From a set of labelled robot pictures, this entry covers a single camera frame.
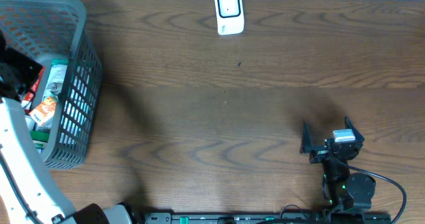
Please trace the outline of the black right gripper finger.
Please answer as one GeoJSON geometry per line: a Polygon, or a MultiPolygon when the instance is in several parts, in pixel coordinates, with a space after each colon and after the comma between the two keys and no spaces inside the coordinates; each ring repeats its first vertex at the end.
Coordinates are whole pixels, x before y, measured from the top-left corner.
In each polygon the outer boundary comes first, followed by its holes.
{"type": "Polygon", "coordinates": [[[364,142],[365,141],[365,138],[356,129],[356,127],[350,121],[348,116],[345,117],[345,127],[346,127],[346,129],[350,129],[353,132],[356,142],[364,142]]]}
{"type": "Polygon", "coordinates": [[[316,146],[313,145],[313,142],[311,141],[311,136],[309,134],[309,129],[307,124],[304,122],[303,123],[303,132],[302,132],[302,137],[301,137],[301,146],[299,149],[299,152],[301,154],[310,154],[313,152],[319,152],[319,151],[324,151],[326,150],[325,146],[316,146]]]}

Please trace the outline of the green white wipes pack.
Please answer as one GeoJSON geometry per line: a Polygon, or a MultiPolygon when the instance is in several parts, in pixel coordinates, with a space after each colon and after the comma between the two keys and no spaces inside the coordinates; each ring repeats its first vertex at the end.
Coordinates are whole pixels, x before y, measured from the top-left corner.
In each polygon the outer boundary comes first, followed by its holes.
{"type": "Polygon", "coordinates": [[[64,84],[64,79],[66,76],[66,71],[68,68],[69,60],[64,59],[52,59],[52,64],[48,79],[46,82],[46,87],[42,96],[42,101],[44,101],[49,96],[55,96],[56,98],[61,93],[62,86],[64,84]]]}

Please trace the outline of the orange Kleenex tissue pack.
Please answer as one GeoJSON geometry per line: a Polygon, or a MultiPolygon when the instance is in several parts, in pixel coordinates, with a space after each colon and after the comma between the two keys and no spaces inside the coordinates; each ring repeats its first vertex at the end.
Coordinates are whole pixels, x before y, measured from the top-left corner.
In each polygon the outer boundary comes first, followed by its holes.
{"type": "Polygon", "coordinates": [[[55,113],[57,98],[48,96],[36,108],[29,112],[29,116],[39,125],[44,126],[49,122],[55,113]]]}

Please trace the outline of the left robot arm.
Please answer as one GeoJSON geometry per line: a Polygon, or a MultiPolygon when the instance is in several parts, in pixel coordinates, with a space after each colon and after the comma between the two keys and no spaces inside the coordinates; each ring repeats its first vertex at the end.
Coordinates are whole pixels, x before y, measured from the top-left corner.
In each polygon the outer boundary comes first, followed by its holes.
{"type": "Polygon", "coordinates": [[[1,198],[12,223],[136,223],[120,203],[76,210],[53,180],[27,129],[20,95],[30,90],[40,64],[1,39],[1,198]]]}

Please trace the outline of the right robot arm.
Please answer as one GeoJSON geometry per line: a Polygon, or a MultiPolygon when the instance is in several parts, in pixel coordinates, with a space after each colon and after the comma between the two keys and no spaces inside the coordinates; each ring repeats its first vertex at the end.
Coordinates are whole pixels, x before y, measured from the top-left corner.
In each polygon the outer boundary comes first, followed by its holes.
{"type": "Polygon", "coordinates": [[[364,141],[348,117],[345,127],[333,131],[333,137],[326,139],[322,146],[312,142],[307,124],[303,124],[299,152],[307,154],[311,164],[322,165],[323,196],[338,211],[364,212],[372,206],[375,179],[359,171],[353,173],[348,167],[348,161],[358,156],[364,141]]]}

